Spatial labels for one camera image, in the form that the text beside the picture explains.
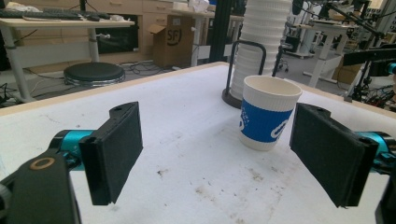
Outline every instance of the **black robot arm segment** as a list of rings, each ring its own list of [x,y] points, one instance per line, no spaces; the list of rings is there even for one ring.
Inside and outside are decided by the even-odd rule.
[[[358,206],[369,172],[383,169],[375,167],[375,161],[385,161],[387,169],[379,173],[389,174],[390,179],[375,219],[377,224],[393,224],[396,223],[396,142],[387,134],[380,135],[368,137],[352,132],[332,119],[330,111],[299,103],[290,147],[337,207]]]
[[[57,133],[44,153],[0,182],[10,193],[0,198],[0,224],[80,223],[69,171],[82,164],[92,204],[116,202],[143,145],[138,102],[109,112],[96,131]]]

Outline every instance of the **table surface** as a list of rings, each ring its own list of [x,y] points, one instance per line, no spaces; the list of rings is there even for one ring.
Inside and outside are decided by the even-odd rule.
[[[194,11],[187,11],[183,9],[171,9],[172,12],[182,14],[184,16],[191,16],[191,17],[204,17],[204,18],[215,18],[215,12],[207,11],[207,12],[194,12]],[[242,16],[234,16],[231,15],[230,19],[233,21],[243,21],[244,17]]]
[[[0,19],[0,25],[23,28],[105,28],[105,27],[122,27],[134,25],[134,21],[26,21],[24,19]]]
[[[1,109],[0,179],[57,132],[95,130],[110,108],[138,101],[144,149],[117,203],[93,206],[84,172],[70,173],[83,223],[375,223],[388,177],[370,174],[360,205],[336,208],[290,150],[293,115],[275,149],[240,143],[240,110],[221,99],[227,74],[212,63]],[[396,136],[393,113],[303,88],[299,102],[349,129]]]

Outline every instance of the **stack of paper cups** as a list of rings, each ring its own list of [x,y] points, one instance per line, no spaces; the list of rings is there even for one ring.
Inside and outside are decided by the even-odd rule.
[[[280,40],[285,30],[285,22],[290,14],[292,0],[248,0],[241,40],[263,44],[266,60],[262,74],[271,76],[275,67]],[[242,100],[243,80],[258,75],[262,60],[262,50],[239,44],[235,57],[235,69],[230,94]]]

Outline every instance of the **cable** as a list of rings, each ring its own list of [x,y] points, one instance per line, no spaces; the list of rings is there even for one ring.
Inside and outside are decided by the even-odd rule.
[[[298,7],[300,10],[302,10],[302,11],[304,11],[304,12],[307,12],[307,13],[311,14],[312,16],[317,16],[318,18],[323,18],[323,19],[325,19],[325,20],[332,20],[332,21],[353,21],[353,20],[337,20],[337,19],[332,19],[332,18],[329,18],[329,17],[319,16],[318,14],[315,14],[315,13],[313,13],[313,12],[310,12],[310,11],[308,11],[308,10],[306,10],[306,9],[304,9],[304,8],[302,8],[302,7],[298,6],[298,5],[296,5],[296,4],[294,4],[294,5],[295,5],[296,7]],[[384,17],[390,16],[390,15],[392,15],[392,14],[394,14],[394,13],[396,13],[396,11],[390,12],[390,13],[385,14],[385,15],[382,15],[382,16],[378,16],[378,17],[376,17],[376,18],[377,18],[377,19],[384,18]],[[360,19],[359,21],[372,21],[372,20],[373,20],[373,19]]]
[[[89,7],[91,7],[93,10],[98,11],[98,10],[96,10],[96,8],[93,7],[88,1],[85,1],[85,3],[86,3]]]
[[[37,97],[41,97],[41,96],[45,96],[45,95],[49,95],[49,94],[53,94],[53,93],[60,93],[60,92],[70,91],[70,90],[72,90],[72,89],[74,89],[76,87],[77,86],[73,86],[73,87],[70,87],[68,89],[61,90],[61,91],[49,91],[49,92],[41,93],[41,94],[38,94],[38,95],[34,96],[33,98],[37,98]]]
[[[75,9],[76,7],[79,7],[79,5],[76,5],[74,7],[70,7],[69,9],[72,10],[72,9]]]
[[[124,63],[124,64],[120,64],[120,66],[125,70],[126,75],[138,75],[143,77],[149,77],[160,73],[173,71],[169,69],[163,69],[155,65],[153,62],[139,62],[139,63],[133,62],[131,64]],[[151,72],[151,73],[143,75],[141,74],[142,72]]]
[[[198,48],[200,47],[200,45],[197,45],[197,44],[193,44],[193,46],[194,46],[194,49],[192,50],[191,55],[194,54],[194,52],[195,52],[196,50],[198,50]]]
[[[8,101],[6,101],[6,102],[0,104],[0,108],[6,108],[6,107],[9,107],[9,106],[18,105],[18,104],[19,104],[19,103],[16,102],[16,101],[10,102],[10,101],[8,100]]]
[[[367,89],[366,97],[362,100],[367,105],[384,108],[386,103],[392,99],[394,95],[393,85],[388,85],[375,89]]]
[[[346,69],[346,71],[349,71],[349,72],[353,72],[353,70],[351,70],[351,69],[347,69],[347,67],[349,68],[350,66],[344,66],[344,67],[342,67],[343,69]],[[343,91],[347,91],[347,89],[345,89],[345,88],[343,88],[343,87],[341,87],[340,86],[340,73],[341,73],[341,68],[340,69],[338,69],[338,72],[337,72],[337,87],[338,87],[338,89],[340,89],[340,90],[343,90]]]
[[[21,37],[21,38],[19,38],[19,39],[15,40],[15,41],[14,41],[14,44],[16,44],[16,43],[20,42],[21,40],[23,40],[24,38],[26,38],[26,37],[28,37],[28,36],[30,36],[30,35],[32,35],[32,34],[34,34],[35,32],[37,32],[37,29],[33,30],[33,31],[30,33],[30,34],[28,34],[28,35],[24,35],[23,37]]]
[[[50,81],[50,79],[42,79],[37,81],[37,83],[35,84],[35,86],[32,88],[32,90],[30,91],[30,93],[33,93],[35,91],[35,89],[37,88],[38,84],[45,82],[45,81]]]
[[[40,75],[40,74],[28,69],[28,68],[23,68],[23,70],[26,70],[26,71],[30,72],[31,74],[35,74],[38,77],[44,77],[44,78],[50,78],[50,79],[64,79],[64,77],[46,77],[46,76]]]
[[[11,99],[10,96],[8,96],[8,93],[11,91],[16,91],[15,89],[11,89],[7,87],[8,83],[3,84],[0,86],[0,89],[3,89],[3,96],[0,96],[0,106],[1,108],[6,107],[5,103],[9,103],[9,99]]]

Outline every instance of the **metal stand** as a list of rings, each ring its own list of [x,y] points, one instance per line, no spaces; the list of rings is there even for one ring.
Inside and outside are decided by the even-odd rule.
[[[276,72],[279,69],[279,63],[280,63],[280,60],[282,59],[282,54],[284,53],[283,49],[291,49],[291,48],[292,48],[292,45],[291,44],[287,44],[287,43],[283,43],[283,44],[281,44],[279,46],[278,53],[276,55],[275,68],[273,70],[272,77],[274,77],[276,75]]]
[[[286,54],[289,54],[289,55],[291,55],[291,56],[294,56],[294,57],[298,57],[298,58],[300,58],[300,59],[312,58],[312,57],[315,56],[315,54],[313,54],[313,53],[308,53],[308,54],[306,54],[306,53],[290,52],[290,51],[286,51],[285,53],[286,53]]]
[[[237,40],[233,43],[233,49],[231,52],[231,59],[230,59],[230,67],[228,69],[227,86],[225,87],[224,91],[222,92],[221,98],[228,105],[231,105],[238,109],[241,108],[242,101],[236,99],[235,97],[233,97],[230,94],[230,83],[231,83],[231,73],[233,71],[233,58],[235,55],[235,49],[236,49],[236,46],[238,46],[239,44],[255,46],[262,50],[262,62],[260,63],[259,75],[262,74],[262,69],[264,68],[265,58],[267,56],[267,51],[265,50],[265,47],[262,44],[259,44],[256,42],[251,42],[251,41],[246,41],[246,40]]]
[[[360,52],[352,52],[344,55],[343,66],[364,63],[363,69],[360,74],[355,77],[355,80],[350,85],[347,97],[352,97],[352,100],[361,101],[363,96],[363,83],[366,85],[365,80],[370,79],[368,73],[371,62],[390,62],[396,58],[396,45],[384,45],[377,49],[367,49]]]
[[[326,42],[323,45],[323,49],[318,57],[318,62],[315,65],[313,73],[303,72],[303,75],[311,76],[309,81],[310,87],[316,87],[318,80],[324,79],[327,81],[332,81],[330,75],[332,75],[334,69],[341,62],[343,49],[347,43],[347,27],[322,23],[320,21],[314,22],[313,26],[300,25],[300,27],[305,29],[321,30],[327,36]],[[340,43],[335,50],[335,58],[328,59],[329,51],[332,45],[332,41],[336,36],[341,35]]]
[[[223,61],[231,6],[232,1],[217,2],[215,20],[213,21],[212,47],[209,55],[211,63]]]

